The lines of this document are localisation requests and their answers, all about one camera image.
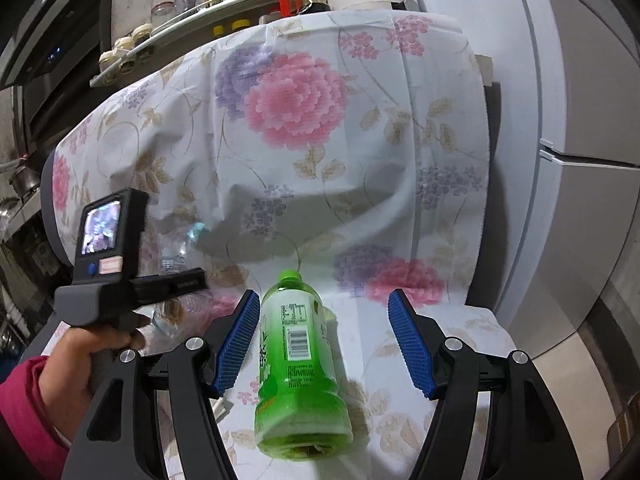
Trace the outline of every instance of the camera screen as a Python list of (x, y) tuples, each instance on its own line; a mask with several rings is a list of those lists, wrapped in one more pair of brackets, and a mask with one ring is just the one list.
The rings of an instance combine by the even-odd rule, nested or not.
[(97, 253), (116, 246), (120, 202), (114, 200), (89, 211), (84, 222), (82, 254)]

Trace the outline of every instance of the metal screw head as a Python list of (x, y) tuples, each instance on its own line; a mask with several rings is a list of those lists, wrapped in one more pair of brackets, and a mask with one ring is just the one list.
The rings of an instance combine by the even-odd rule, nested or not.
[(452, 352), (457, 352), (462, 349), (462, 341), (455, 337), (449, 337), (444, 341), (444, 346), (446, 346)]
[(136, 358), (136, 351), (132, 350), (131, 348), (125, 350), (124, 352), (122, 352), (120, 354), (120, 360), (123, 363), (130, 363), (133, 361), (133, 359)]
[(523, 365), (529, 360), (529, 356), (520, 350), (516, 350), (511, 356), (514, 361), (516, 361), (519, 365)]
[(204, 345), (204, 341), (199, 337), (192, 337), (185, 344), (187, 350), (197, 350), (199, 348), (202, 348), (202, 345)]

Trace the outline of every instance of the spice jar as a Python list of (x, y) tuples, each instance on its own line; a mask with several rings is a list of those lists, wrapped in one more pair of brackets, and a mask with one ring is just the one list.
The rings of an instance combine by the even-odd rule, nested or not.
[(231, 32), (238, 32), (239, 30), (245, 30), (251, 27), (249, 20), (236, 20), (231, 24)]
[[(133, 32), (131, 33), (131, 37), (133, 38), (133, 43), (135, 44), (135, 46), (144, 43), (151, 37), (151, 23), (145, 23), (137, 28), (134, 28)], [(151, 57), (153, 52), (153, 45), (146, 46), (145, 48), (138, 51), (138, 53), (136, 54), (136, 59), (139, 61), (145, 61)]]
[[(100, 73), (104, 72), (108, 69), (112, 64), (116, 63), (118, 60), (118, 55), (113, 50), (107, 50), (100, 54), (100, 60), (98, 61), (98, 65), (100, 66)], [(113, 70), (109, 74), (107, 74), (102, 80), (105, 86), (112, 85), (117, 81), (118, 71)]]
[(224, 25), (216, 25), (213, 27), (213, 39), (219, 40), (220, 38), (224, 38), (226, 36), (226, 30)]
[[(130, 52), (131, 50), (133, 50), (134, 47), (135, 47), (135, 44), (133, 43), (133, 38), (131, 36), (124, 36), (123, 38), (118, 38), (116, 40), (116, 43), (114, 45), (114, 50), (116, 51), (126, 50), (127, 52)], [(122, 64), (120, 65), (120, 73), (128, 74), (133, 70), (133, 67), (135, 66), (135, 64), (136, 64), (135, 59), (128, 59), (123, 61)]]

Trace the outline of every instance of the jar lid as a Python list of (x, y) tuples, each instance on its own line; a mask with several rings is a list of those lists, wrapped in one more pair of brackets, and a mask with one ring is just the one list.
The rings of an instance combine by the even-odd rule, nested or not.
[(151, 23), (143, 23), (139, 27), (134, 28), (133, 32), (131, 33), (133, 41), (136, 41), (140, 36), (151, 34), (151, 28)]
[(134, 47), (133, 38), (131, 36), (118, 38), (113, 46), (115, 48), (121, 48), (123, 50), (132, 50)]
[(231, 30), (242, 27), (251, 27), (251, 22), (249, 20), (236, 20), (231, 24)]
[(107, 62), (107, 61), (116, 61), (118, 59), (118, 55), (113, 50), (107, 50), (100, 54), (100, 59), (98, 63)]

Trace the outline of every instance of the clear plastic bottle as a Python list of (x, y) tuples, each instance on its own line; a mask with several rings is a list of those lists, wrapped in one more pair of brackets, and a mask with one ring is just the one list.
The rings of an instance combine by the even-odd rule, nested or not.
[(258, 448), (272, 458), (330, 456), (353, 440), (338, 396), (324, 307), (295, 270), (285, 270), (262, 300)]

